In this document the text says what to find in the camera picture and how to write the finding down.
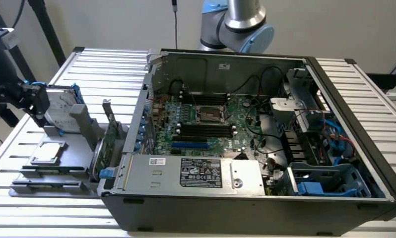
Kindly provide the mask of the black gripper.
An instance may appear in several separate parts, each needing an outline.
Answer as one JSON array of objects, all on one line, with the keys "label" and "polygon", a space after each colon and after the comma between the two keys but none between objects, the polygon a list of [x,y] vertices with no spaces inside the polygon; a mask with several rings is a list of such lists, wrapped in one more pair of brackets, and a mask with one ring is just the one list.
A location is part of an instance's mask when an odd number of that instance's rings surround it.
[{"label": "black gripper", "polygon": [[38,127],[46,124],[45,112],[49,108],[46,84],[17,83],[0,85],[0,118],[7,126],[14,127],[18,119],[6,105],[13,105],[33,119]]}]

